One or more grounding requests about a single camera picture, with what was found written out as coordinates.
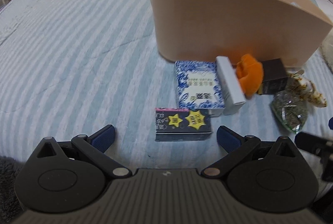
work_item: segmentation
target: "ribbed gray panel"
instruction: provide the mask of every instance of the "ribbed gray panel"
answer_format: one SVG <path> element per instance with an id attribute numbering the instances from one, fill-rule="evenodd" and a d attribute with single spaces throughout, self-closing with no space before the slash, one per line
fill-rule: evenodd
<path id="1" fill-rule="evenodd" d="M 310 210 L 269 214 L 236 201 L 218 180 L 195 169 L 139 169 L 114 180 L 98 201 L 67 214 L 26 211 L 13 224 L 314 224 Z"/>

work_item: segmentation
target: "black box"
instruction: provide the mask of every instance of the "black box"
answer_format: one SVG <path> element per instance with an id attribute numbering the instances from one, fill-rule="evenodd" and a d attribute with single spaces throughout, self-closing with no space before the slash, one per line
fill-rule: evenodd
<path id="1" fill-rule="evenodd" d="M 262 61 L 264 79 L 258 94 L 275 94 L 286 88 L 288 75 L 280 59 Z"/>
<path id="2" fill-rule="evenodd" d="M 205 140 L 211 134 L 207 109 L 156 108 L 156 141 Z"/>

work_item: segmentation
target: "white fluffy fabric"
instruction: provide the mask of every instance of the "white fluffy fabric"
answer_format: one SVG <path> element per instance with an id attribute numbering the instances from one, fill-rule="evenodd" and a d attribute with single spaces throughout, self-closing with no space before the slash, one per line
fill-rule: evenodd
<path id="1" fill-rule="evenodd" d="M 327 15 L 327 16 L 333 21 L 332 15 Z M 331 29 L 331 31 L 321 44 L 320 49 L 324 59 L 326 60 L 328 66 L 331 68 L 333 72 L 333 28 Z"/>

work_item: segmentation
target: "bed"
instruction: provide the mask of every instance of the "bed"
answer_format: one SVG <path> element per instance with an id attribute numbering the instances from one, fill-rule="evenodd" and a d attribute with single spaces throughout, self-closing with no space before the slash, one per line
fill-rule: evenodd
<path id="1" fill-rule="evenodd" d="M 328 102 L 310 109 L 304 130 L 329 138 L 333 75 L 319 51 L 304 69 Z M 66 141 L 113 124 L 117 138 L 106 154 L 124 166 L 201 170 L 226 155 L 216 142 L 220 125 L 294 139 L 274 119 L 272 96 L 256 95 L 238 113 L 212 118 L 205 141 L 155 142 L 154 108 L 176 107 L 175 95 L 149 0 L 12 0 L 0 11 L 0 155 L 25 161 L 43 137 Z M 304 156 L 319 179 L 319 160 Z M 322 196 L 330 184 L 319 182 Z"/>

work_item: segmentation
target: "clear plastic packaging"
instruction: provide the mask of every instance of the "clear plastic packaging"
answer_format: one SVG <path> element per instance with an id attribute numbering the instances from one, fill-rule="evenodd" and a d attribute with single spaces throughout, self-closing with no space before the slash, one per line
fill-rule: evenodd
<path id="1" fill-rule="evenodd" d="M 308 118 L 306 101 L 289 91 L 278 92 L 270 106 L 282 125 L 296 134 L 301 131 Z"/>

